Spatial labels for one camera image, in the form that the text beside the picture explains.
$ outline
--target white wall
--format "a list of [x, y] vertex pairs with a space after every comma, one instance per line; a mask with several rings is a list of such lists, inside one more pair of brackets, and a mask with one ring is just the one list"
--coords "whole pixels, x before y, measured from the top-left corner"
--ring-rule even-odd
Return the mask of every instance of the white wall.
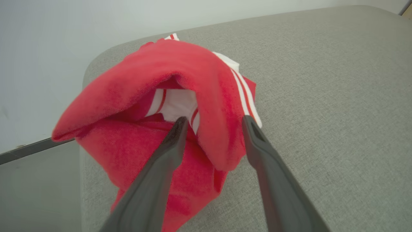
[[0, 153], [49, 138], [104, 50], [146, 36], [338, 5], [407, 0], [0, 0]]

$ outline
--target wall baseboard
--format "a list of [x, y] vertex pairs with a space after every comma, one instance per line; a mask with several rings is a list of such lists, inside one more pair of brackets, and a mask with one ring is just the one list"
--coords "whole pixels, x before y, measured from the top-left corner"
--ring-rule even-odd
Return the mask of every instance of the wall baseboard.
[[0, 154], [0, 165], [16, 160], [16, 159], [23, 158], [25, 156], [28, 156], [28, 155], [31, 155], [37, 152], [44, 151], [46, 149], [49, 149], [49, 148], [73, 141], [73, 140], [74, 139], [66, 140], [63, 142], [53, 142], [51, 138], [48, 138], [42, 141], [38, 141], [32, 144], [26, 145], [24, 147], [16, 148], [14, 150]]
[[406, 3], [406, 5], [403, 7], [403, 9], [399, 12], [399, 15], [404, 15], [405, 11], [408, 9], [408, 7], [410, 7], [412, 4], [412, 0], [409, 0], [408, 3]]

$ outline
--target striped trim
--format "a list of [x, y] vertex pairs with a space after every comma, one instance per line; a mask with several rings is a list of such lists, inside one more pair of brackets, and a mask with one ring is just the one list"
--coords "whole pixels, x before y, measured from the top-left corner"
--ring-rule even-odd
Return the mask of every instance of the striped trim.
[[161, 103], [160, 103], [160, 105], [159, 105], [159, 108], [157, 109], [157, 111], [156, 111], [155, 114], [159, 113], [160, 110], [162, 109], [162, 107], [163, 107], [163, 105], [164, 105], [164, 101], [166, 100], [166, 92], [167, 92], [167, 90], [163, 90], [162, 101], [161, 101]]
[[193, 115], [192, 115], [192, 119], [190, 120], [190, 125], [193, 125], [194, 118], [196, 117], [198, 111], [199, 111], [198, 108], [196, 108], [196, 110], [194, 110]]
[[154, 93], [154, 97], [152, 100], [152, 104], [150, 105], [150, 109], [147, 112], [145, 117], [159, 113], [159, 111], [164, 105], [165, 100], [166, 100], [166, 90], [156, 89], [156, 92]]
[[176, 41], [180, 41], [178, 38], [178, 35], [176, 33], [173, 33], [171, 35], [169, 35], [168, 37], [165, 38], [165, 40], [176, 40]]
[[245, 115], [250, 115], [256, 121], [257, 125], [262, 128], [262, 121], [256, 111], [255, 103], [253, 102], [252, 92], [249, 89], [248, 84], [240, 73], [231, 69], [232, 74], [236, 80], [237, 88], [242, 103], [242, 108]]

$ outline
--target red and white stripe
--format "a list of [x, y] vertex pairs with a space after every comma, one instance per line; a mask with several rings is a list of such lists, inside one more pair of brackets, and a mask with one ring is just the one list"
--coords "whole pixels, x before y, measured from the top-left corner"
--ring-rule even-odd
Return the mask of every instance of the red and white stripe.
[[178, 35], [176, 33], [173, 33], [171, 35], [169, 35], [168, 37], [165, 38], [165, 40], [177, 40], [180, 41], [178, 38]]
[[149, 111], [147, 112], [146, 116], [150, 116], [153, 114], [157, 114], [162, 109], [164, 102], [166, 101], [166, 94], [167, 90], [164, 89], [156, 89], [154, 93], [152, 104], [150, 105]]
[[262, 128], [262, 121], [256, 110], [252, 92], [250, 91], [249, 86], [243, 76], [239, 73], [239, 63], [220, 53], [213, 53], [225, 64], [227, 64], [227, 66], [229, 66], [230, 70], [232, 71], [233, 78], [236, 81], [244, 114], [252, 116], [255, 119], [257, 125]]
[[194, 133], [196, 134], [197, 129], [199, 129], [199, 125], [200, 125], [200, 114], [199, 114], [199, 109], [197, 107], [192, 113], [192, 118], [190, 119], [190, 125], [192, 126], [192, 129]]

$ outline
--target white stripe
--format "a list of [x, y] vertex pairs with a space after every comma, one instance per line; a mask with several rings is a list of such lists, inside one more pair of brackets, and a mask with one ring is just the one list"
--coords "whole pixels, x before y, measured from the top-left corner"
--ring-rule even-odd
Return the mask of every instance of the white stripe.
[[[173, 38], [174, 38], [173, 40], [180, 41], [179, 38], [178, 38], [178, 35], [176, 33], [173, 33], [172, 35], [173, 35]], [[168, 36], [168, 37], [165, 38], [165, 40], [171, 40], [171, 39], [172, 39], [171, 36]]]
[[156, 92], [154, 93], [152, 105], [150, 106], [150, 109], [147, 112], [145, 117], [156, 113], [157, 109], [159, 108], [162, 102], [162, 99], [163, 99], [163, 89], [156, 89]]
[[256, 107], [255, 107], [255, 103], [253, 101], [253, 96], [252, 96], [252, 92], [249, 89], [248, 84], [246, 83], [245, 79], [243, 78], [243, 76], [239, 73], [236, 72], [238, 74], [238, 77], [240, 78], [240, 81], [243, 83], [243, 86], [245, 87], [246, 90], [246, 94], [248, 96], [248, 101], [249, 101], [249, 106], [250, 106], [250, 110], [253, 113], [253, 116], [255, 118], [255, 121], [257, 123], [257, 125], [262, 128], [262, 121], [260, 120], [260, 117], [258, 115], [258, 112], [256, 111]]
[[246, 105], [245, 94], [243, 93], [242, 86], [241, 86], [239, 80], [237, 79], [236, 74], [234, 73], [234, 71], [232, 69], [230, 69], [230, 71], [232, 72], [233, 78], [236, 80], [237, 90], [239, 91], [240, 102], [242, 103], [243, 112], [245, 113], [245, 115], [250, 115], [249, 110], [248, 110], [248, 106]]
[[198, 111], [196, 116], [193, 119], [192, 128], [193, 128], [194, 134], [197, 133], [197, 130], [199, 129], [199, 125], [200, 125], [200, 114], [199, 114], [199, 111]]
[[239, 72], [239, 63], [232, 60], [231, 58], [220, 54], [218, 52], [213, 52], [219, 59], [221, 59], [225, 64], [227, 64], [231, 69], [235, 70], [236, 72]]

